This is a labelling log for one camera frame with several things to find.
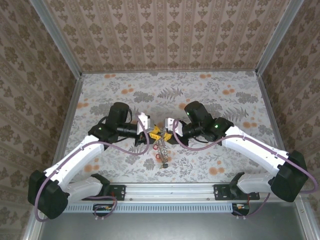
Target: brown damask wallpaper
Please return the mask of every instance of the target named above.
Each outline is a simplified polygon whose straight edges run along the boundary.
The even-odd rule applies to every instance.
[[[51,165],[75,78],[28,0],[0,0],[0,239],[30,216],[28,177]]]
[[[83,72],[254,69],[289,0],[45,0]]]
[[[304,154],[320,182],[320,1],[305,0],[263,73],[288,151]],[[320,193],[310,195],[320,223]]]

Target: floral surface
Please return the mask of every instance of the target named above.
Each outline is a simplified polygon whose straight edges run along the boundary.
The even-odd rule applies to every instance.
[[[70,152],[88,134],[88,130],[107,116],[114,102],[130,106],[133,114],[144,112],[163,127],[165,118],[180,118],[187,123],[186,104],[199,101],[214,118],[224,117],[251,136],[275,145],[273,130],[253,71],[240,72],[159,72],[85,74],[66,152]],[[133,139],[116,143],[133,152]],[[203,143],[191,140],[193,148]],[[99,173],[112,182],[226,182],[236,173],[260,173],[258,164],[243,155],[216,146],[204,151],[188,151],[166,144],[168,165],[161,169],[158,153],[152,147],[142,156],[131,156],[108,148],[75,177],[77,180]]]

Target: robotic arm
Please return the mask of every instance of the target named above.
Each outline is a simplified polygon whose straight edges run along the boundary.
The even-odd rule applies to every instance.
[[[186,124],[179,121],[175,127],[175,120],[167,118],[165,120],[167,130],[164,135],[165,141],[170,144],[179,143],[188,146],[189,139],[197,136],[203,136],[209,142],[220,140],[219,145],[247,156],[268,171],[268,173],[260,174],[239,172],[229,184],[227,195],[232,195],[231,199],[237,200],[239,196],[253,192],[272,192],[284,201],[293,202],[295,200],[308,177],[281,158],[290,160],[304,171],[307,170],[307,167],[300,152],[293,151],[289,154],[268,146],[247,135],[231,121],[222,117],[212,118],[204,105],[198,101],[189,103],[184,110],[191,122]],[[34,171],[29,178],[28,201],[37,205],[38,209],[49,219],[54,219],[65,210],[68,203],[90,196],[107,196],[110,192],[110,182],[99,174],[93,174],[79,182],[70,183],[70,181],[90,160],[108,148],[102,142],[113,144],[119,142],[119,137],[133,138],[134,145],[137,146],[145,144],[147,139],[153,143],[155,139],[160,138],[157,135],[160,130],[151,124],[150,116],[142,112],[138,115],[141,124],[132,124],[126,122],[128,112],[131,114],[127,104],[114,103],[109,115],[93,126],[73,151],[44,172]],[[173,131],[178,141],[172,137]]]
[[[118,142],[119,137],[125,137],[135,139],[135,146],[145,143],[146,136],[143,133],[142,126],[139,123],[126,122],[129,111],[127,104],[114,103],[110,108],[108,117],[104,117],[97,125],[93,126],[88,135],[73,151],[44,172],[34,171],[29,178],[28,201],[35,205],[36,196],[41,185],[52,174],[53,176],[48,180],[38,201],[38,209],[47,215],[49,219],[58,217],[68,203],[89,196],[105,196],[108,193],[110,182],[99,174],[93,174],[80,182],[70,184],[70,181],[89,161],[108,148],[102,143],[93,142],[100,141],[113,144]],[[138,115],[138,118],[147,133],[154,129],[150,116],[142,112]],[[84,145],[90,143],[93,144],[83,148]]]
[[[212,118],[204,105],[198,101],[189,103],[184,110],[191,123],[186,124],[183,121],[179,121],[175,128],[175,132],[181,143],[187,146],[190,138],[198,136],[204,137],[208,142],[226,138],[218,144],[245,155],[268,171],[268,173],[259,174],[238,173],[230,183],[230,192],[234,199],[241,192],[245,194],[263,192],[274,193],[280,199],[287,202],[295,200],[308,177],[277,156],[282,156],[302,169],[307,170],[305,159],[300,152],[293,151],[289,154],[286,151],[258,141],[247,135],[237,126],[234,126],[231,121],[222,117]],[[165,127],[170,136],[167,142],[178,144],[176,139],[170,135],[174,130],[173,124],[173,118],[165,120]],[[234,135],[243,136],[243,139],[235,137],[227,138]],[[271,154],[268,150],[276,152],[276,155]]]

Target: chain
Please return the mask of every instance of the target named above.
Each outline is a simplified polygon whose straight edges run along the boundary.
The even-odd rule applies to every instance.
[[[162,166],[168,162],[168,148],[166,146],[166,142],[164,140],[165,132],[162,130],[161,138],[157,141],[158,145],[158,154],[162,162]]]

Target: small yellow toy piece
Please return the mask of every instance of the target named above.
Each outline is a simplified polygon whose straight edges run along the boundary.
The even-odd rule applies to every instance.
[[[150,138],[155,139],[155,140],[159,140],[161,138],[161,136],[154,134],[154,133],[149,133]]]
[[[171,139],[171,137],[172,137],[172,134],[166,132],[163,136],[163,140],[167,142]]]
[[[150,132],[151,134],[158,134],[161,130],[157,125],[154,125],[154,129]]]

